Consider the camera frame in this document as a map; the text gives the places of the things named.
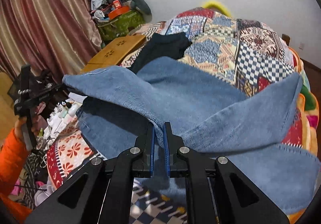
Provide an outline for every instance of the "green bag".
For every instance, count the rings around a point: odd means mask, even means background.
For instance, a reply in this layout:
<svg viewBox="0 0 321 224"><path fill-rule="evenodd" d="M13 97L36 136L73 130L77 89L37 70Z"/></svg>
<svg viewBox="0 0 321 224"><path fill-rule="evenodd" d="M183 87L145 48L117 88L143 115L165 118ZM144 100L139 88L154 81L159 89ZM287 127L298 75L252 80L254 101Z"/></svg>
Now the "green bag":
<svg viewBox="0 0 321 224"><path fill-rule="evenodd" d="M137 10L130 10L108 22L97 21L98 30L103 41L126 36L131 30L141 24L145 24L145 20Z"/></svg>

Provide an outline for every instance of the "curtain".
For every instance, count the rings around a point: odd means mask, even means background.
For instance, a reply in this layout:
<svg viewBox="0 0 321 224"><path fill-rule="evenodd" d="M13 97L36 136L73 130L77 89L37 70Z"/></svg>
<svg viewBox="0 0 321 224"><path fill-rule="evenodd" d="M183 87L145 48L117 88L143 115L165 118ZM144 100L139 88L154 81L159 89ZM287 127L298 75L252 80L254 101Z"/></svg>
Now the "curtain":
<svg viewBox="0 0 321 224"><path fill-rule="evenodd" d="M0 0L0 69L11 79L22 65L54 80L77 74L101 49L90 0Z"/></svg>

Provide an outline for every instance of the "wooden floor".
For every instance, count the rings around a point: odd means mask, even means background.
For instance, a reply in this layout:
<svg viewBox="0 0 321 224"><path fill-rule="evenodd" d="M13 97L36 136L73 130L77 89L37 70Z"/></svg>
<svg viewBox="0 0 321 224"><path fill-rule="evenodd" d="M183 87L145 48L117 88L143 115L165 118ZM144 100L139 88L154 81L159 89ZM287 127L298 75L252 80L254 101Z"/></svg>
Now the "wooden floor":
<svg viewBox="0 0 321 224"><path fill-rule="evenodd" d="M309 79L311 93L317 98L319 105L321 105L321 69L314 66L313 64L304 62L304 70ZM321 159L321 121L319 121L319 126L317 128L317 138L318 138L318 158Z"/></svg>

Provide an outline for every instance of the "triangular cutout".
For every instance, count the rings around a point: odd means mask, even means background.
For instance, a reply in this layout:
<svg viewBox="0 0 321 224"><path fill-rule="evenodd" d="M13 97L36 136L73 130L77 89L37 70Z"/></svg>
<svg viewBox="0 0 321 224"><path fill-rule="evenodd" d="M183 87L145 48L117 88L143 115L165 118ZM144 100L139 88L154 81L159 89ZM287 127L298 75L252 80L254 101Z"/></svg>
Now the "triangular cutout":
<svg viewBox="0 0 321 224"><path fill-rule="evenodd" d="M58 198L58 202L71 209L77 206L83 188L86 185L88 174L82 175L67 190L65 190Z"/></svg>
<svg viewBox="0 0 321 224"><path fill-rule="evenodd" d="M235 174L230 174L237 198L242 208L259 201L259 197Z"/></svg>

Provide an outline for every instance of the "metal screw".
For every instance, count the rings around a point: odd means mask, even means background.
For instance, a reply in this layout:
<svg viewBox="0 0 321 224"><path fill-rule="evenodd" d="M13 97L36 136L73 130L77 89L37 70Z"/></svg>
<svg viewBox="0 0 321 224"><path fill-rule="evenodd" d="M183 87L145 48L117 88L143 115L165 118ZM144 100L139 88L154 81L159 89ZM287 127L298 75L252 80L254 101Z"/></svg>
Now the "metal screw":
<svg viewBox="0 0 321 224"><path fill-rule="evenodd" d="M98 165L101 162L102 162L102 160L100 158L98 158L98 157L96 157L96 158L91 160L91 164L93 164L93 165Z"/></svg>
<svg viewBox="0 0 321 224"><path fill-rule="evenodd" d="M221 164L227 164L228 159L225 158L225 157L219 157L218 161L219 161L219 163L221 163Z"/></svg>
<svg viewBox="0 0 321 224"><path fill-rule="evenodd" d="M139 153L139 152L140 152L140 149L139 149L138 147L133 147L133 148L130 149L130 152L131 152L132 154L136 154L136 153Z"/></svg>
<svg viewBox="0 0 321 224"><path fill-rule="evenodd" d="M188 153L188 152L189 152L189 148L183 146L183 147L179 148L179 151L180 151L181 153Z"/></svg>

